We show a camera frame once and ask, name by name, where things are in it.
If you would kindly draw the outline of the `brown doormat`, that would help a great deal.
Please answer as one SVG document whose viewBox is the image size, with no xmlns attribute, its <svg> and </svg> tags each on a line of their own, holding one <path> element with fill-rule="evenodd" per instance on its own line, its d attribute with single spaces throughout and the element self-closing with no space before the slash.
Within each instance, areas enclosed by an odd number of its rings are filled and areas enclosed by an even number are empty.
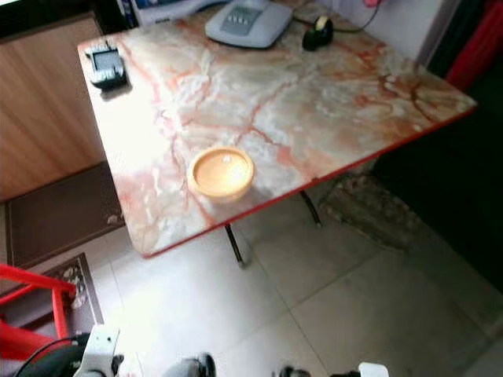
<svg viewBox="0 0 503 377">
<path fill-rule="evenodd" d="M 10 199 L 1 209 L 1 262 L 22 269 L 123 227 L 106 162 Z"/>
</svg>

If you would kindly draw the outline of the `robot right leg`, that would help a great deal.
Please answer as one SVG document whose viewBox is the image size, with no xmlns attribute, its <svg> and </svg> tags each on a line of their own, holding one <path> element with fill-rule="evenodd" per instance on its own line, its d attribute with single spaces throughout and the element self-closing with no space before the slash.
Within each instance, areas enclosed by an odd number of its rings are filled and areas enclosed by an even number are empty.
<svg viewBox="0 0 503 377">
<path fill-rule="evenodd" d="M 296 368 L 291 365 L 280 367 L 279 371 L 274 373 L 274 377 L 312 377 L 307 370 Z"/>
</svg>

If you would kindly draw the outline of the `marble-top table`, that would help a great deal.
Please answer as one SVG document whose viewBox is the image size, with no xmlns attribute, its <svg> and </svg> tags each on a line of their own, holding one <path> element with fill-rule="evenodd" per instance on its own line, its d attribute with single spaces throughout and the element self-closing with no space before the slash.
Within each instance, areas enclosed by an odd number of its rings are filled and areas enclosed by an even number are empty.
<svg viewBox="0 0 503 377">
<path fill-rule="evenodd" d="M 91 108 L 133 248 L 153 258 L 312 185 L 448 126 L 475 101 L 366 33 L 338 33 L 308 53 L 305 27 L 288 25 L 270 48 L 210 40 L 211 7 L 179 20 L 104 35 L 123 58 L 128 86 L 89 88 Z M 206 148 L 240 148 L 251 187 L 219 203 L 188 171 Z"/>
</svg>

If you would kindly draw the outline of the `blue white carton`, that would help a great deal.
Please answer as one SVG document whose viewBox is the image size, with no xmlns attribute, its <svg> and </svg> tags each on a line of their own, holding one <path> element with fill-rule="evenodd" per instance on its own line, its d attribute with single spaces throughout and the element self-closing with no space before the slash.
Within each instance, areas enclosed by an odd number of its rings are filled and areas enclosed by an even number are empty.
<svg viewBox="0 0 503 377">
<path fill-rule="evenodd" d="M 123 17 L 134 26 L 183 19 L 217 4 L 231 0 L 116 0 Z"/>
</svg>

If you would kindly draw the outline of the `red fabric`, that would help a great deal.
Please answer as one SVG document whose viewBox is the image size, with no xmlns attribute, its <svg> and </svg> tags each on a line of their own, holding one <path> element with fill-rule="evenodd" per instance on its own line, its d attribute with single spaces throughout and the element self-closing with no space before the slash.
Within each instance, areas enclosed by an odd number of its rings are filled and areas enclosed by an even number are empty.
<svg viewBox="0 0 503 377">
<path fill-rule="evenodd" d="M 503 0 L 487 0 L 472 37 L 450 66 L 446 82 L 459 90 L 474 85 L 503 54 Z"/>
</svg>

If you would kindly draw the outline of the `robot leg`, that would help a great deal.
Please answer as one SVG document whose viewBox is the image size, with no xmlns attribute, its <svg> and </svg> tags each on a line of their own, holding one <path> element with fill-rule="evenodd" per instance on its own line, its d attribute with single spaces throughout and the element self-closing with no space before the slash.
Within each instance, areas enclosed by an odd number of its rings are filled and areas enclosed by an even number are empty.
<svg viewBox="0 0 503 377">
<path fill-rule="evenodd" d="M 280 367 L 279 371 L 274 373 L 274 377 L 312 377 L 307 370 L 296 368 L 291 365 Z"/>
<path fill-rule="evenodd" d="M 216 377 L 215 360 L 206 353 L 183 358 L 170 366 L 162 377 Z"/>
</svg>

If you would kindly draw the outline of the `brown floral-edged rug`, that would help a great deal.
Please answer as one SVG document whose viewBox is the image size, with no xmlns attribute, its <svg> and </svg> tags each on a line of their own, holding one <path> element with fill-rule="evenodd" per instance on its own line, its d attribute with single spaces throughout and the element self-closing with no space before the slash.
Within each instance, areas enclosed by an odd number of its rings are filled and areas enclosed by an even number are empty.
<svg viewBox="0 0 503 377">
<path fill-rule="evenodd" d="M 43 276 L 67 281 L 76 289 L 75 297 L 66 302 L 66 320 L 72 335 L 90 331 L 95 324 L 103 324 L 104 317 L 97 299 L 96 287 L 90 274 L 89 262 L 84 254 L 44 270 Z"/>
</svg>

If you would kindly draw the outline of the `black handheld device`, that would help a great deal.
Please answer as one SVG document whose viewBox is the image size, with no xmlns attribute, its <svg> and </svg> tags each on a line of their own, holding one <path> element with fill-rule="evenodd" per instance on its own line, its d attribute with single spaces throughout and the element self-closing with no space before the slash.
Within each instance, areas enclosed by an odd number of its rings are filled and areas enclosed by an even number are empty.
<svg viewBox="0 0 503 377">
<path fill-rule="evenodd" d="M 86 48 L 85 55 L 91 64 L 91 72 L 87 76 L 91 86 L 108 91 L 126 85 L 128 75 L 123 58 L 119 54 L 119 48 L 110 41 Z"/>
</svg>

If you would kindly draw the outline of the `wooden cabinet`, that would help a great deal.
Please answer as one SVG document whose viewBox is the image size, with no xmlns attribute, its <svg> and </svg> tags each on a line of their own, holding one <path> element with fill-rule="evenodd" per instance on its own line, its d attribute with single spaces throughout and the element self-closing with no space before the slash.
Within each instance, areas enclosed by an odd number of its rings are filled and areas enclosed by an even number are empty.
<svg viewBox="0 0 503 377">
<path fill-rule="evenodd" d="M 0 198 L 39 189 L 105 161 L 78 44 L 90 20 L 0 44 Z"/>
</svg>

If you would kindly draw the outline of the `grey desk appliance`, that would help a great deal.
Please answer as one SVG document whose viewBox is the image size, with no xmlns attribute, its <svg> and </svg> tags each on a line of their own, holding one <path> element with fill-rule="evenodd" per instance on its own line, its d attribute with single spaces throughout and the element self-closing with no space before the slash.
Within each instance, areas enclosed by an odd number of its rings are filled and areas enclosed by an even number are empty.
<svg viewBox="0 0 503 377">
<path fill-rule="evenodd" d="M 233 0 L 209 19 L 205 35 L 226 46 L 270 48 L 292 21 L 292 8 L 272 0 Z"/>
</svg>

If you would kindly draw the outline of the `robot left leg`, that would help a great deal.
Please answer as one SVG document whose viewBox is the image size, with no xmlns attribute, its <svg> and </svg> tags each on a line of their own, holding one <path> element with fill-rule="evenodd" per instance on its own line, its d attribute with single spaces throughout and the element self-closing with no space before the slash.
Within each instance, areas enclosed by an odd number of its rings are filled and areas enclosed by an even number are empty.
<svg viewBox="0 0 503 377">
<path fill-rule="evenodd" d="M 170 366 L 162 377 L 216 377 L 215 360 L 206 353 L 183 358 Z"/>
</svg>

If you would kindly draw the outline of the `black tape dispenser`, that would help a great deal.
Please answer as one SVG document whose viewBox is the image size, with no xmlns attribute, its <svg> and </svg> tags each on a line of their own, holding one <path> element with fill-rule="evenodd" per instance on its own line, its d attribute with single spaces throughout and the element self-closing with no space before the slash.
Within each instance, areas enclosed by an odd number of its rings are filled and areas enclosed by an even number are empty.
<svg viewBox="0 0 503 377">
<path fill-rule="evenodd" d="M 327 16 L 318 17 L 306 29 L 302 38 L 302 48 L 306 51 L 316 51 L 321 47 L 329 46 L 334 39 L 334 23 Z"/>
</svg>

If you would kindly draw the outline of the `orange round bowl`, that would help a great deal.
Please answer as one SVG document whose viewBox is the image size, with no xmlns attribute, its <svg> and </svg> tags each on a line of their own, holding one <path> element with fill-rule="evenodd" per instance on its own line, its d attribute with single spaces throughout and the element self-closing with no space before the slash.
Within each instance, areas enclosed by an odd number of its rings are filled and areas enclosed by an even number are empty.
<svg viewBox="0 0 503 377">
<path fill-rule="evenodd" d="M 195 194 L 215 203 L 230 203 L 251 189 L 255 163 L 240 148 L 206 148 L 190 162 L 186 178 Z"/>
</svg>

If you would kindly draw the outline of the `grey patterned mat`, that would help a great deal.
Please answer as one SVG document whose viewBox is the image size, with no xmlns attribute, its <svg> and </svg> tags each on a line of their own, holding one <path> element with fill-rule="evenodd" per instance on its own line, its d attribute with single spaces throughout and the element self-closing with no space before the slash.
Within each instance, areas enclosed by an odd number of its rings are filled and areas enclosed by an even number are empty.
<svg viewBox="0 0 503 377">
<path fill-rule="evenodd" d="M 347 174 L 322 198 L 322 209 L 373 242 L 405 251 L 421 219 L 405 201 L 367 174 Z"/>
</svg>

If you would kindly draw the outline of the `red plastic stool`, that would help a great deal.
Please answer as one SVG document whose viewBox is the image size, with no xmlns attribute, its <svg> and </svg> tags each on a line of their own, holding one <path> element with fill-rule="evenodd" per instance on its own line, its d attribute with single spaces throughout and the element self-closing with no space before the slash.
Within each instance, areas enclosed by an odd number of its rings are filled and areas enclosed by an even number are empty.
<svg viewBox="0 0 503 377">
<path fill-rule="evenodd" d="M 75 284 L 0 263 L 0 280 L 15 290 L 0 298 L 0 356 L 24 361 L 36 350 L 71 336 L 68 307 L 78 294 Z"/>
</svg>

